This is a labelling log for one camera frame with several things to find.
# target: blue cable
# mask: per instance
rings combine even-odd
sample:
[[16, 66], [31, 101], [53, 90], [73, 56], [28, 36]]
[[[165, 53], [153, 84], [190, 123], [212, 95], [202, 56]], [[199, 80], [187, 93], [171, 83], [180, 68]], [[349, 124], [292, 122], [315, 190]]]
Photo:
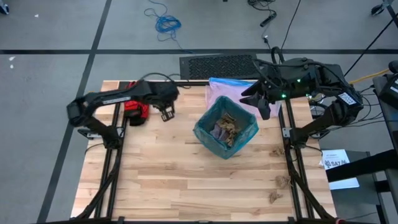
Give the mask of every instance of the blue cable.
[[[180, 43], [177, 40], [177, 30], [181, 28], [181, 22], [174, 16], [166, 15], [167, 11], [169, 10], [167, 6], [163, 3], [160, 2], [154, 2], [152, 0], [148, 0], [149, 2], [153, 4], [159, 4], [163, 7], [165, 7], [166, 11], [160, 16], [156, 13], [154, 8], [147, 8], [144, 10], [144, 15], [147, 17], [155, 16], [156, 17], [156, 24], [155, 24], [155, 29], [157, 31], [157, 40], [160, 42], [166, 41], [166, 40], [174, 40], [177, 45], [180, 47], [181, 50], [193, 54], [192, 51], [190, 50], [184, 50]], [[169, 34], [170, 37], [166, 39], [160, 39], [159, 34]]]

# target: wire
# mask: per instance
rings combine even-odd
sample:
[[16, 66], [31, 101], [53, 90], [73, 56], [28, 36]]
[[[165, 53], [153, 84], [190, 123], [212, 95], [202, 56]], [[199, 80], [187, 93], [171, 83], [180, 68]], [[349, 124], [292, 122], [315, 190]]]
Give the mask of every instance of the wire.
[[375, 104], [369, 104], [369, 105], [364, 105], [364, 106], [377, 106], [377, 105], [380, 105], [380, 103], [375, 103]]
[[[155, 2], [152, 0], [148, 0], [149, 2], [151, 2], [152, 4], [158, 4], [161, 5], [163, 7], [165, 7], [165, 12], [162, 15], [158, 15], [158, 13], [156, 13], [155, 9], [150, 7], [144, 10], [144, 15], [147, 17], [156, 17], [156, 24], [155, 24], [155, 29], [157, 31], [157, 40], [160, 42], [166, 41], [166, 40], [174, 40], [177, 45], [180, 47], [180, 49], [184, 52], [188, 52], [190, 54], [194, 54], [194, 52], [190, 51], [190, 50], [184, 50], [180, 43], [177, 40], [177, 30], [179, 28], [181, 28], [181, 22], [174, 16], [170, 16], [167, 15], [167, 11], [169, 10], [167, 8], [167, 6], [163, 3], [159, 3], [159, 2]], [[169, 37], [166, 39], [160, 39], [159, 38], [159, 34], [168, 34]]]
[[191, 88], [190, 86], [179, 85], [176, 81], [174, 81], [173, 79], [171, 79], [172, 76], [176, 76], [176, 75], [178, 75], [179, 77], [181, 77], [181, 75], [180, 75], [180, 74], [177, 74], [177, 73], [173, 73], [173, 74], [170, 74], [170, 75], [165, 75], [165, 74], [159, 73], [159, 72], [151, 72], [151, 73], [148, 73], [148, 74], [142, 76], [138, 81], [144, 80], [145, 78], [147, 78], [147, 77], [149, 77], [149, 76], [151, 76], [151, 75], [160, 75], [160, 76], [163, 76], [163, 77], [166, 78], [166, 80], [170, 80], [170, 82], [172, 82], [173, 84], [175, 84], [175, 85], [177, 85], [177, 86], [179, 86], [179, 87], [181, 87], [181, 88], [184, 88], [184, 89], [190, 89], [190, 88]]
[[271, 49], [271, 59], [272, 59], [272, 63], [276, 64], [275, 54], [278, 54], [279, 63], [285, 62], [285, 57], [284, 57], [284, 55], [283, 55], [281, 49], [278, 48], [278, 47], [273, 47], [273, 48]]
[[[274, 1], [276, 1], [276, 0], [248, 0], [248, 4], [251, 7], [255, 8], [255, 9], [259, 10], [259, 11], [269, 11], [268, 18], [270, 18], [271, 16], [275, 17], [277, 15], [276, 11], [272, 10], [269, 7], [269, 4], [274, 2]], [[260, 8], [256, 7], [256, 5], [258, 5], [258, 4], [260, 4], [262, 7], [266, 7], [267, 9], [260, 9]], [[266, 27], [264, 28], [264, 31], [261, 34], [261, 38], [262, 39], [264, 38], [264, 34], [267, 32], [267, 29], [270, 26], [270, 24], [271, 24], [270, 22], [268, 22], [266, 24]]]
[[321, 149], [317, 148], [317, 147], [313, 147], [313, 146], [308, 146], [308, 145], [304, 145], [305, 147], [309, 147], [310, 149], [315, 149], [321, 152], [321, 155], [323, 155], [323, 152]]
[[273, 85], [276, 88], [280, 88], [278, 85], [276, 85], [273, 81], [271, 81], [267, 75], [263, 74], [260, 67], [257, 66], [256, 62], [257, 61], [262, 61], [260, 59], [252, 59], [252, 63], [254, 65], [254, 68], [256, 69], [256, 71], [260, 74], [261, 77], [263, 77], [267, 82], [269, 82], [271, 85]]
[[95, 147], [95, 146], [100, 146], [100, 145], [103, 145], [103, 144], [104, 144], [104, 143], [98, 143], [98, 144], [95, 144], [95, 145], [92, 145], [92, 146], [88, 147], [88, 148], [86, 149], [86, 151], [85, 151], [85, 154], [86, 154], [87, 151], [90, 150], [91, 148], [93, 148], [93, 147]]
[[338, 129], [340, 129], [340, 128], [351, 128], [351, 127], [362, 127], [362, 126], [365, 126], [365, 125], [368, 125], [368, 124], [374, 124], [374, 123], [380, 123], [380, 122], [398, 122], [398, 121], [373, 121], [373, 122], [369, 122], [369, 123], [366, 123], [366, 124], [348, 125], [348, 126], [344, 126], [344, 127], [339, 127]]
[[374, 86], [371, 85], [371, 86], [367, 87], [367, 88], [364, 89], [364, 90], [359, 90], [358, 92], [362, 95], [363, 92], [365, 92], [366, 90], [370, 90], [371, 88], [374, 88]]
[[376, 213], [377, 213], [377, 212], [372, 212], [372, 213], [368, 213], [368, 214], [366, 214], [366, 215], [360, 215], [360, 216], [353, 217], [353, 218], [346, 218], [345, 220], [348, 221], [348, 220], [353, 220], [353, 219], [356, 219], [356, 218], [362, 218], [362, 217], [366, 217], [366, 216], [368, 216], [368, 215], [373, 215], [373, 214], [376, 214]]
[[[371, 102], [369, 102], [369, 100], [368, 100], [366, 97], [363, 97], [363, 99], [366, 100], [366, 101], [369, 103], [369, 105], [371, 104]], [[370, 106], [370, 107], [369, 107], [368, 113], [365, 115], [365, 117], [359, 119], [359, 121], [362, 121], [362, 120], [364, 120], [365, 118], [367, 118], [367, 117], [369, 116], [369, 114], [371, 114], [371, 111], [372, 111], [372, 107]]]
[[[254, 62], [259, 62], [259, 64], [266, 64], [266, 65], [270, 65], [270, 66], [275, 66], [275, 67], [302, 67], [302, 66], [304, 66], [304, 65], [318, 65], [318, 66], [320, 66], [320, 67], [322, 67], [322, 68], [325, 68], [326, 70], [328, 70], [332, 75], [334, 75], [337, 79], [339, 79], [339, 81], [341, 82], [341, 83], [343, 83], [343, 84], [345, 84], [345, 85], [347, 85], [348, 86], [348, 83], [345, 81], [345, 80], [343, 80], [341, 77], [339, 77], [332, 69], [330, 69], [330, 68], [328, 68], [325, 64], [323, 64], [323, 63], [320, 63], [320, 62], [307, 62], [307, 63], [301, 63], [301, 64], [298, 64], [298, 65], [285, 65], [285, 64], [276, 64], [276, 63], [271, 63], [271, 62], [267, 62], [267, 61], [264, 61], [264, 60], [261, 60], [261, 59], [258, 59], [258, 58], [254, 58], [254, 59], [252, 59], [252, 61], [253, 61], [253, 63]], [[261, 73], [261, 71], [260, 71], [260, 68], [256, 65], [256, 63], [254, 63], [254, 66], [256, 67], [256, 70], [260, 73], [260, 74], [262, 74]]]
[[381, 34], [386, 31], [386, 29], [390, 26], [390, 24], [392, 24], [392, 22], [394, 22], [394, 20], [396, 19], [396, 17], [398, 16], [398, 13], [395, 14], [392, 19], [390, 20], [390, 22], [385, 26], [385, 28], [383, 28], [383, 30], [380, 31], [380, 33], [376, 36], [376, 38], [369, 44], [368, 47], [366, 47], [366, 49], [362, 52], [362, 54], [358, 57], [358, 59], [356, 59], [356, 61], [354, 62], [354, 64], [348, 69], [348, 71], [344, 74], [344, 77], [348, 75], [348, 73], [354, 68], [354, 66], [359, 62], [359, 60], [361, 60], [362, 56], [369, 50], [369, 48], [372, 47], [372, 45], [378, 40], [378, 38], [381, 36]]
[[[117, 127], [116, 129], [119, 129], [119, 128], [122, 129], [122, 131], [121, 131], [120, 134], [119, 134], [119, 137], [121, 137], [126, 129], [124, 129], [123, 127]], [[95, 145], [92, 145], [92, 146], [88, 147], [88, 148], [86, 149], [86, 151], [85, 151], [85, 154], [86, 154], [87, 151], [90, 150], [91, 148], [93, 148], [93, 147], [95, 147], [95, 146], [100, 146], [100, 145], [103, 145], [103, 144], [104, 144], [104, 143], [102, 142], [102, 143], [98, 143], [98, 144], [95, 144]]]
[[[311, 107], [311, 115], [312, 115], [313, 119], [319, 118], [321, 115], [324, 114], [325, 110], [328, 108], [327, 105], [324, 105], [322, 102], [318, 102], [318, 101], [310, 101], [309, 105], [312, 106]], [[323, 109], [320, 111], [321, 113], [319, 113], [319, 114], [318, 114], [318, 107]]]
[[372, 78], [372, 77], [376, 77], [376, 76], [378, 76], [378, 75], [382, 75], [382, 74], [384, 74], [384, 73], [387, 73], [388, 71], [389, 71], [389, 69], [387, 68], [387, 69], [384, 69], [383, 71], [377, 72], [377, 73], [375, 73], [375, 74], [366, 75], [365, 77], [362, 77], [362, 78], [359, 78], [359, 79], [357, 79], [357, 80], [351, 81], [349, 84], [359, 83], [359, 82], [361, 82], [361, 81], [363, 81], [363, 80], [365, 80], [365, 79]]
[[292, 26], [292, 23], [293, 23], [294, 17], [296, 16], [296, 13], [297, 13], [297, 10], [299, 9], [300, 3], [301, 3], [301, 0], [298, 0], [298, 3], [297, 3], [296, 10], [294, 11], [294, 14], [293, 14], [292, 20], [290, 21], [290, 24], [289, 24], [289, 26], [288, 26], [288, 28], [287, 28], [287, 31], [286, 31], [286, 35], [285, 35], [284, 42], [283, 42], [282, 46], [280, 47], [280, 49], [281, 49], [281, 50], [284, 48], [284, 45], [285, 45], [285, 42], [286, 42], [287, 36], [288, 36], [288, 34], [289, 34], [290, 26]]
[[379, 119], [379, 118], [377, 118], [377, 117], [378, 117], [379, 115], [381, 115], [381, 114], [383, 114], [383, 112], [380, 112], [378, 115], [374, 116], [373, 118], [369, 118], [369, 120], [370, 120], [370, 119]]
[[269, 45], [269, 43], [268, 43], [268, 42], [266, 42], [266, 45], [268, 46], [268, 48], [269, 48], [269, 51], [272, 51], [272, 49], [271, 49], [271, 46]]

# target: blue plastic bag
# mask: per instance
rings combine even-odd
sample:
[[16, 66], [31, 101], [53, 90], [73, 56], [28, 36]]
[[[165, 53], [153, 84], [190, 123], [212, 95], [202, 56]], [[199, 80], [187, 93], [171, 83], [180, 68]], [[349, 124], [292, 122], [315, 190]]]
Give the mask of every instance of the blue plastic bag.
[[[231, 147], [223, 141], [214, 138], [210, 131], [214, 129], [216, 122], [228, 113], [236, 121], [240, 132], [235, 136], [234, 143]], [[228, 159], [238, 152], [250, 139], [256, 135], [259, 130], [256, 117], [248, 113], [241, 106], [234, 103], [226, 96], [217, 98], [213, 106], [196, 123], [193, 132], [199, 141], [211, 152], [223, 159]]]
[[218, 82], [218, 83], [224, 83], [227, 85], [232, 85], [232, 86], [245, 86], [245, 87], [250, 87], [254, 84], [254, 82], [248, 82], [248, 81], [242, 81], [242, 80], [236, 80], [232, 78], [209, 78], [209, 82]]

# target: plastic bag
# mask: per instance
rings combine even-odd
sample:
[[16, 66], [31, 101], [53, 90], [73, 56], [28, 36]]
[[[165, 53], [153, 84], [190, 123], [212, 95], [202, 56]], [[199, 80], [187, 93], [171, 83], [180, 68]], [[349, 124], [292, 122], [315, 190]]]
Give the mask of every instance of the plastic bag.
[[[242, 80], [235, 80], [229, 78], [210, 78], [209, 86], [206, 86], [206, 107], [211, 108], [215, 103], [216, 99], [220, 96], [227, 96], [233, 102], [237, 103], [239, 106], [244, 108], [249, 113], [256, 115], [256, 117], [261, 118], [259, 110], [250, 105], [239, 102], [241, 98], [244, 98], [241, 93], [253, 85], [254, 82], [247, 82]], [[274, 105], [269, 104], [271, 109], [271, 117], [277, 117], [280, 102], [276, 102]]]
[[[210, 134], [216, 122], [225, 113], [228, 113], [236, 120], [235, 124], [240, 129], [231, 147], [227, 146], [224, 141], [220, 141]], [[221, 96], [217, 98], [213, 106], [199, 119], [193, 132], [199, 141], [211, 152], [223, 159], [228, 159], [242, 149], [242, 147], [256, 135], [258, 130], [257, 119], [253, 114], [247, 112], [228, 97]]]

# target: pink bag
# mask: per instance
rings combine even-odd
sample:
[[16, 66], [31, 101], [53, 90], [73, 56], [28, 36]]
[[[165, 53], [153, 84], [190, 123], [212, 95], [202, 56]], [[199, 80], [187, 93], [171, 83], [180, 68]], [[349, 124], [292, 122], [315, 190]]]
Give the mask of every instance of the pink bag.
[[[209, 109], [219, 96], [227, 96], [233, 102], [242, 106], [249, 113], [261, 118], [260, 112], [256, 107], [239, 102], [239, 100], [243, 98], [241, 93], [249, 88], [252, 84], [253, 82], [241, 80], [210, 78], [209, 85], [206, 86], [206, 108]], [[280, 108], [280, 102], [276, 102], [274, 105], [269, 104], [269, 107], [271, 109], [271, 118], [277, 117]]]

